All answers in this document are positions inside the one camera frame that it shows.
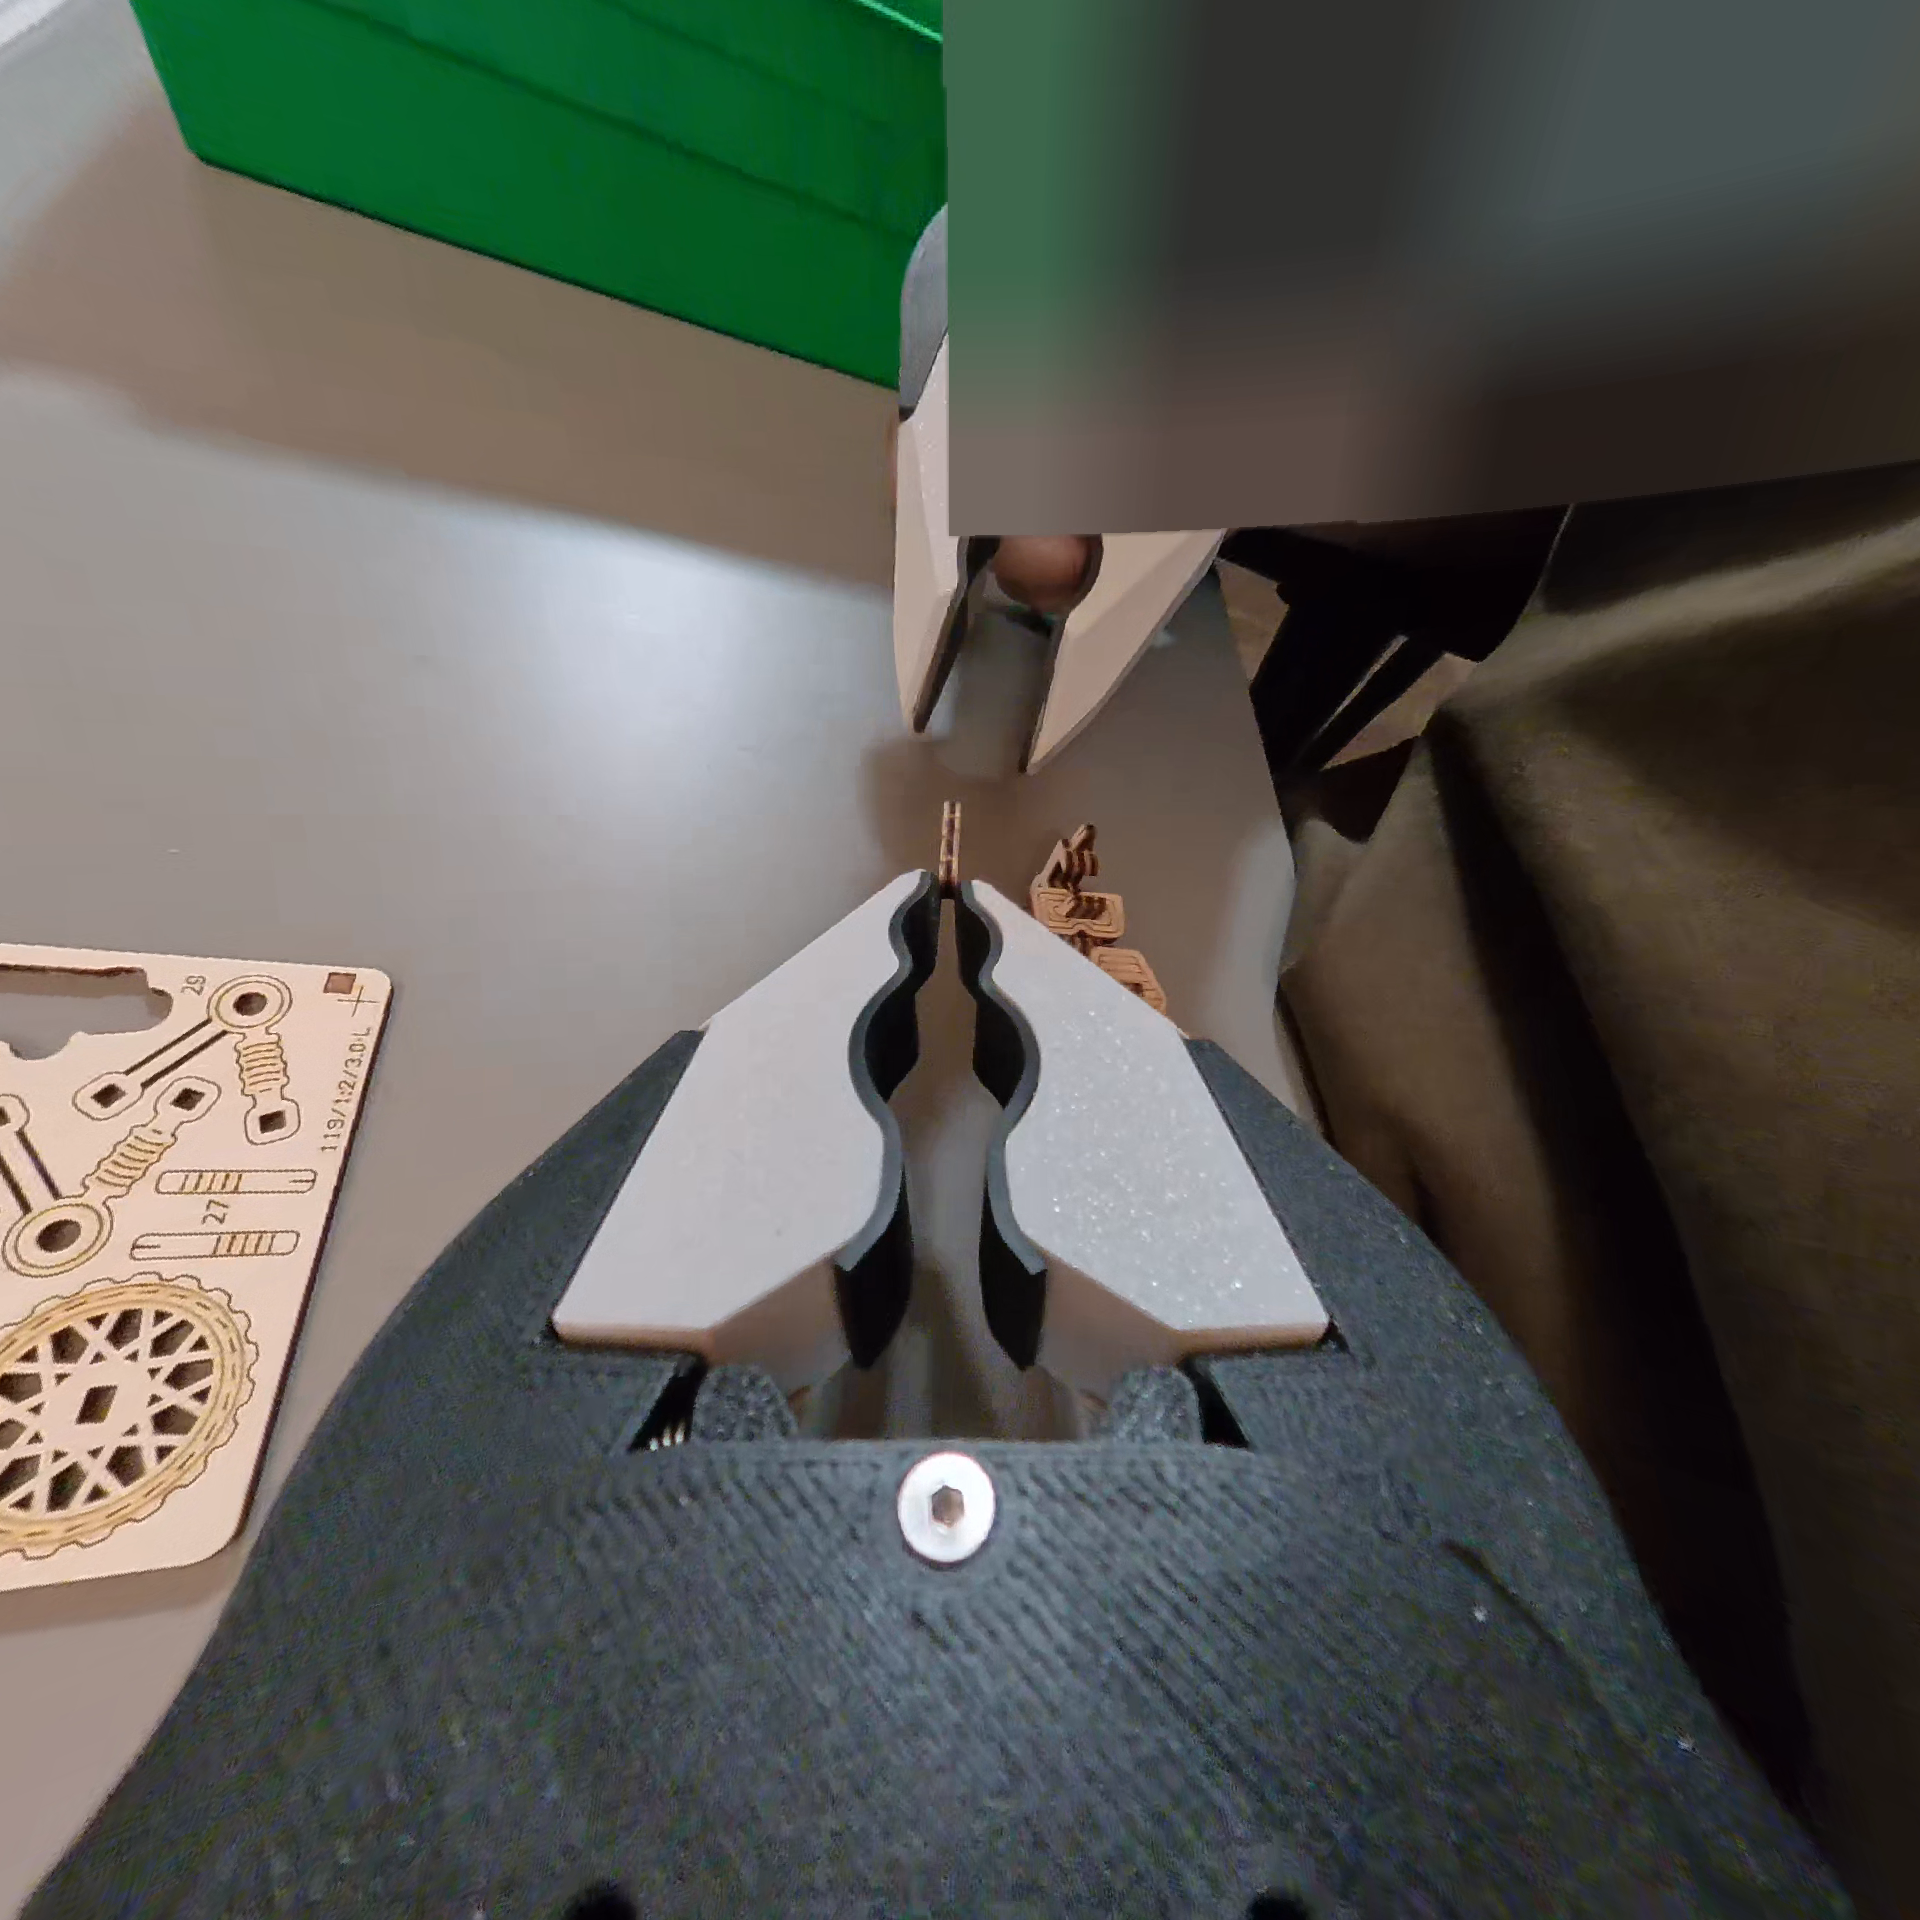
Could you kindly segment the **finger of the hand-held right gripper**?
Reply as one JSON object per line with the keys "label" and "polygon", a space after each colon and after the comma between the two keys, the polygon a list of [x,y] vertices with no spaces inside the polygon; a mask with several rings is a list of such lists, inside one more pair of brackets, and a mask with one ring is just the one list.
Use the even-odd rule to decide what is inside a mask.
{"label": "finger of the hand-held right gripper", "polygon": [[1193,588],[1217,559],[1223,531],[1118,534],[1101,545],[1093,588],[1058,625],[1030,771],[1061,755],[1113,699]]}
{"label": "finger of the hand-held right gripper", "polygon": [[953,528],[948,339],[940,339],[894,446],[894,668],[908,732],[923,734],[968,636],[987,536]]}

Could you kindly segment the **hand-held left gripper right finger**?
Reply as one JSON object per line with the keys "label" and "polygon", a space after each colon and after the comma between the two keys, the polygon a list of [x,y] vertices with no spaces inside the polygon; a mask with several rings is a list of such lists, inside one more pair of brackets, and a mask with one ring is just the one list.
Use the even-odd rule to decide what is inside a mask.
{"label": "hand-held left gripper right finger", "polygon": [[981,1299],[1003,1354],[1110,1401],[1136,1369],[1324,1339],[1333,1315],[1140,951],[1078,948],[968,881],[961,961],[1000,1105]]}

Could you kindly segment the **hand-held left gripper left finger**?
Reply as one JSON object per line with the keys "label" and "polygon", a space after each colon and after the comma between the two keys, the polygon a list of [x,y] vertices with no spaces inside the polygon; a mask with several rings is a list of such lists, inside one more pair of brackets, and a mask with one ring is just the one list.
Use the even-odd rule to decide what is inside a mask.
{"label": "hand-held left gripper left finger", "polygon": [[566,1344],[754,1362],[784,1391],[883,1358],[914,1275],[890,1098],[937,946],[914,869],[704,1025],[560,1295]]}

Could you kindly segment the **wooden model assembly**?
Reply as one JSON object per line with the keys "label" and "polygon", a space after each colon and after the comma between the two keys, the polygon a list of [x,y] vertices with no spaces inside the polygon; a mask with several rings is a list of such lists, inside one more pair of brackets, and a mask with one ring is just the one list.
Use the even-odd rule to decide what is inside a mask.
{"label": "wooden model assembly", "polygon": [[1166,1016],[1166,991],[1146,955],[1126,944],[1123,896],[1097,884],[1097,825],[1084,822],[1054,844],[1031,878],[1031,916],[1110,979]]}

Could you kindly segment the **wooden parts sheet with wheels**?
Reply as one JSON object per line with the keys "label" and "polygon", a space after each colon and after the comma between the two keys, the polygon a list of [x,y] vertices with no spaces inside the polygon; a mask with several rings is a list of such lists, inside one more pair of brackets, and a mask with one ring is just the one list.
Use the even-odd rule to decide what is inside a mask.
{"label": "wooden parts sheet with wheels", "polygon": [[166,996],[4,1045],[4,1592],[174,1572],[241,1535],[341,1201],[391,978],[4,946]]}

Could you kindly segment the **grey desk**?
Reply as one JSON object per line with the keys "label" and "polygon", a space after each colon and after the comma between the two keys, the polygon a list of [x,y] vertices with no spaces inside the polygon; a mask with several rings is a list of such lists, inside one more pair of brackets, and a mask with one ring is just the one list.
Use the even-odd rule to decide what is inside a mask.
{"label": "grey desk", "polygon": [[4,5],[4,936],[397,988],[250,1526],[4,1596],[4,1914],[206,1645],[397,1299],[673,1032],[931,861],[1097,825],[1178,1021],[1283,1101],[1293,856],[1211,594],[1021,778],[1030,635],[927,738],[894,401],[198,162],[127,2]]}

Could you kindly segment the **person's right hand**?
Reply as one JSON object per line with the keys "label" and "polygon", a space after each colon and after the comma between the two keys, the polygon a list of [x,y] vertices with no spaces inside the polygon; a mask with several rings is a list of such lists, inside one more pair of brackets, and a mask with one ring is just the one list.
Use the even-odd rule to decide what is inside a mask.
{"label": "person's right hand", "polygon": [[1103,558],[1097,536],[1007,536],[993,558],[998,591],[1038,616],[1067,616]]}

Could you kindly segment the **green plastic bin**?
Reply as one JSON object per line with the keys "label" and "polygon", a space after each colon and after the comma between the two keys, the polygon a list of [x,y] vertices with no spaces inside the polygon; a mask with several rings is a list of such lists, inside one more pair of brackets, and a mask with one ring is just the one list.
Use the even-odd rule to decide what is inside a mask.
{"label": "green plastic bin", "polygon": [[894,385],[940,2],[131,2],[186,146]]}

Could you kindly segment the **person's olive shirt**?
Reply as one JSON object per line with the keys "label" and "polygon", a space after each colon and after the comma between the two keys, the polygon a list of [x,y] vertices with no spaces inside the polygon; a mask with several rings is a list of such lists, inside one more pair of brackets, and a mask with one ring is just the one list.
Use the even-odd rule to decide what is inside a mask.
{"label": "person's olive shirt", "polygon": [[1917,466],[1574,509],[1283,799],[1333,1142],[1457,1266],[1714,1708],[1917,1914]]}

